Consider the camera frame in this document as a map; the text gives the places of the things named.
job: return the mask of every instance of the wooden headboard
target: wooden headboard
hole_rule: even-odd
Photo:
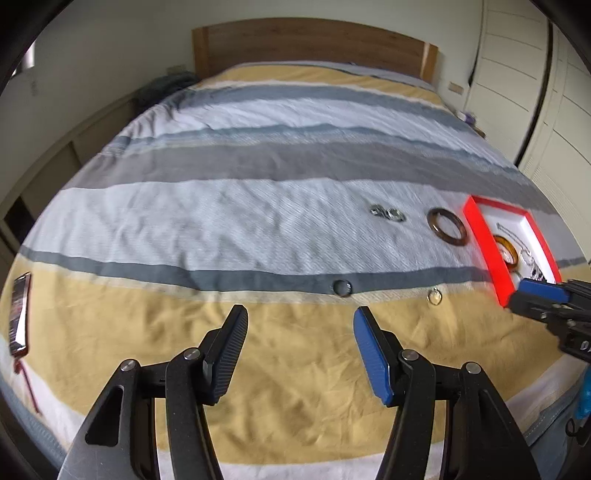
[[[200,78],[248,61],[355,63],[433,81],[438,48],[400,33],[321,18],[257,18],[193,30]]]

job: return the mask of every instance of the amber bangle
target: amber bangle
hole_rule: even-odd
[[[505,250],[509,252],[509,255],[513,259],[513,262],[508,262],[507,260],[503,259],[509,271],[516,269],[517,264],[519,263],[519,255],[517,255],[517,250],[515,249],[513,244],[509,242],[509,240],[507,240],[504,236],[493,235],[493,238],[495,239],[496,243],[501,245]]]
[[[452,223],[460,232],[460,238],[448,235],[443,230],[441,230],[439,224],[437,223],[437,218],[439,217],[439,215],[452,221]],[[466,230],[466,227],[464,226],[462,221],[457,217],[457,215],[450,212],[449,210],[446,210],[445,208],[432,208],[431,210],[429,210],[427,214],[427,223],[429,224],[429,227],[435,235],[437,235],[441,240],[450,245],[462,247],[468,243],[468,232]]]

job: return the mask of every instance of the open red box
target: open red box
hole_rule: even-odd
[[[521,244],[527,247],[548,283],[562,281],[558,265],[556,265],[548,244],[529,212],[513,205],[479,196],[469,197],[463,210],[491,274],[496,296],[502,306],[505,307],[509,303],[509,297],[519,286],[519,275],[509,272],[493,235],[501,235],[506,238],[510,236],[508,239],[518,252],[520,252]],[[521,258],[518,267],[525,272],[527,269],[531,269],[521,261]],[[521,275],[523,278],[529,278],[525,274]]]

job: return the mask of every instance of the phone screen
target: phone screen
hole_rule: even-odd
[[[8,322],[10,353],[14,357],[27,353],[27,303],[31,274],[18,277],[12,286],[12,304]]]

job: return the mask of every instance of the bed sheet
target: bed sheet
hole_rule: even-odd
[[[480,363],[531,432],[584,364],[497,304],[474,242],[433,235],[427,211],[461,216],[470,194],[530,211],[563,278],[591,280],[550,202],[424,82],[306,62],[229,69],[133,120],[43,212],[0,299],[0,388],[59,463],[123,359],[167,361],[242,303],[245,346],[207,409],[226,478],[369,479],[395,415],[353,337],[353,312],[369,305],[431,362]],[[374,203],[407,220],[372,216]],[[5,339],[10,285],[27,271],[24,365],[40,414]],[[336,280],[353,294],[335,296]],[[438,405],[428,478],[443,425]],[[172,478],[163,403],[157,433]]]

